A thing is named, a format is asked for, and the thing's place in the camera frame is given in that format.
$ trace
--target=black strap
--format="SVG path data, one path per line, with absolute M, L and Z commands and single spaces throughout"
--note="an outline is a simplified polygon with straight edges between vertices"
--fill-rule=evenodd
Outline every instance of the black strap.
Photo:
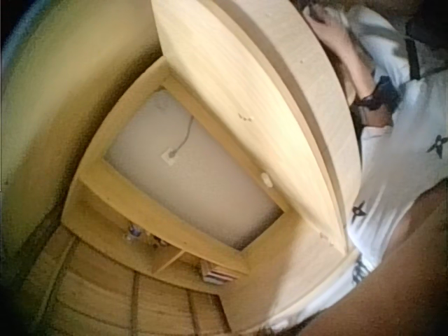
M 415 47 L 414 40 L 406 38 L 406 51 L 407 58 L 409 60 L 409 76 L 410 79 L 420 79 L 420 64 L 419 56 L 417 55 L 417 49 Z

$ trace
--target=black wristwatch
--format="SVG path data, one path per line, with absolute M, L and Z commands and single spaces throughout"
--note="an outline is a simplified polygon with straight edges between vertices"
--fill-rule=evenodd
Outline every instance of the black wristwatch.
M 364 97 L 361 100 L 356 100 L 355 105 L 359 107 L 365 107 L 371 111 L 376 111 L 381 107 L 381 105 L 386 103 L 385 99 L 385 88 L 389 84 L 389 77 L 382 76 L 379 79 L 375 90 L 370 96 Z

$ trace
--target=person's hand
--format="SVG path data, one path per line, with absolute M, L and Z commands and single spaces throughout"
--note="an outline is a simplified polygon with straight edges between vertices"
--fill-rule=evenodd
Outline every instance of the person's hand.
M 331 49 L 339 58 L 344 60 L 346 56 L 354 49 L 350 35 L 341 22 L 331 16 L 327 10 L 320 5 L 312 5 L 304 11 L 304 18 L 313 29 L 318 39 Z

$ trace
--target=wooden shelf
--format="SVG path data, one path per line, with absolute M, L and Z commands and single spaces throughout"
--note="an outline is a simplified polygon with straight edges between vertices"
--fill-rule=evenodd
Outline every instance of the wooden shelf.
M 230 270 L 249 273 L 247 263 L 239 251 L 201 232 L 160 206 L 104 160 L 84 169 L 80 180 L 119 214 L 168 244 Z
M 193 291 L 211 294 L 220 291 L 218 286 L 204 283 L 197 269 L 185 262 L 175 262 L 163 272 L 154 273 L 154 248 L 142 241 L 126 241 L 124 230 L 80 199 L 73 199 L 66 208 L 62 223 L 87 244 L 137 272 Z

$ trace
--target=beige wall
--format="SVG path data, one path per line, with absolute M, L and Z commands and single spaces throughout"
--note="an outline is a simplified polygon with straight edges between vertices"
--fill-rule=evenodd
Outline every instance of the beige wall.
M 148 0 L 61 0 L 2 92 L 2 233 L 10 256 L 67 191 L 119 96 L 160 55 Z
M 168 91 L 156 92 L 117 136 L 106 159 L 177 216 L 242 249 L 281 211 L 197 121 L 175 163 L 161 158 L 185 139 L 190 117 Z

